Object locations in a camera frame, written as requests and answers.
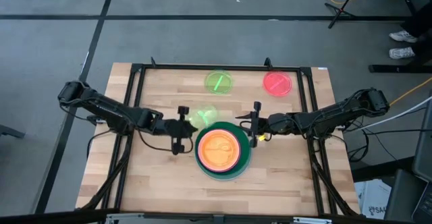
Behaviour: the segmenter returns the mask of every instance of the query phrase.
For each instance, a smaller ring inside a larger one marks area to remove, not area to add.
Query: green plate
[[[204,82],[207,90],[214,94],[228,93],[232,88],[232,84],[232,77],[223,70],[212,71],[207,75]]]
[[[198,145],[201,141],[201,138],[209,131],[211,130],[227,130],[231,132],[240,143],[240,159],[238,159],[237,164],[230,169],[229,171],[225,172],[213,172],[208,170],[204,165],[199,161],[198,157]],[[252,156],[252,149],[249,146],[249,139],[246,136],[246,134],[241,130],[238,126],[229,123],[229,122],[216,122],[209,128],[203,129],[198,137],[196,138],[195,142],[195,159],[198,163],[198,166],[201,168],[202,171],[204,171],[205,174],[207,174],[209,177],[212,177],[213,179],[217,180],[231,180],[235,177],[238,177],[240,174],[246,170],[246,168],[249,166],[250,158]]]

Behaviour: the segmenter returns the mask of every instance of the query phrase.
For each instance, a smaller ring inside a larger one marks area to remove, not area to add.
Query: black stand
[[[349,1],[350,0],[346,0],[345,3],[344,3],[344,5],[341,8],[338,8],[338,7],[336,7],[334,5],[331,5],[331,4],[328,4],[328,3],[324,3],[325,6],[333,8],[336,11],[335,17],[330,22],[329,29],[333,28],[333,25],[336,23],[336,20],[340,17],[341,14],[348,15],[350,18],[354,18],[355,17],[351,13],[344,11],[344,8],[345,8],[346,4],[348,4]]]

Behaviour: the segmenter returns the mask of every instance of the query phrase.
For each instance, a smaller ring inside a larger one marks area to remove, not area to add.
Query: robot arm
[[[197,131],[189,121],[184,120],[189,108],[179,107],[180,119],[163,119],[161,112],[129,107],[106,97],[92,89],[87,83],[67,82],[57,97],[61,107],[82,107],[98,118],[104,119],[109,128],[121,135],[139,130],[154,136],[171,136],[171,151],[174,155],[184,152],[182,138],[190,138]]]
[[[386,114],[389,104],[380,90],[365,89],[349,98],[311,113],[275,113],[267,119],[259,117],[261,103],[254,103],[254,111],[237,119],[250,119],[250,128],[240,127],[252,136],[251,147],[257,146],[257,136],[295,134],[316,138],[327,137],[336,126],[346,125],[361,116],[377,117]]]

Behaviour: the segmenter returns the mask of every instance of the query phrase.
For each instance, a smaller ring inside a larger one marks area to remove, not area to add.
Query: black table leg
[[[432,66],[424,65],[432,60],[432,50],[416,56],[406,65],[369,65],[371,73],[432,73]]]
[[[414,157],[406,157],[398,161],[390,161],[373,166],[361,167],[352,170],[352,178],[354,183],[360,181],[368,181],[383,176],[394,175],[398,169],[411,169]]]
[[[330,22],[329,29],[333,28],[333,25],[336,23],[336,20],[339,18],[339,16],[340,16],[342,13],[343,13],[343,14],[346,14],[346,15],[349,15],[349,16],[354,16],[354,15],[352,15],[351,13],[348,13],[348,12],[344,11],[344,8],[345,8],[346,4],[348,4],[349,1],[350,1],[350,0],[346,0],[345,3],[344,3],[344,5],[343,5],[341,8],[337,8],[336,6],[334,6],[334,5],[330,5],[330,4],[328,4],[328,3],[325,4],[327,7],[331,7],[331,8],[333,8],[334,10],[337,11],[335,17],[334,17],[333,20]]]
[[[0,125],[0,135],[13,136],[16,138],[23,138],[26,134],[19,132],[17,130],[14,130],[12,128],[6,127],[4,125]]]

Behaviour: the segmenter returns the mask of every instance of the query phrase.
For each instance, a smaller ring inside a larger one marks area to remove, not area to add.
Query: white sneaker
[[[390,38],[399,42],[415,43],[418,40],[418,38],[414,37],[405,30],[402,30],[400,32],[392,32],[391,34],[389,34],[389,36]]]
[[[416,56],[411,47],[403,49],[390,49],[389,55],[392,59],[403,59]]]

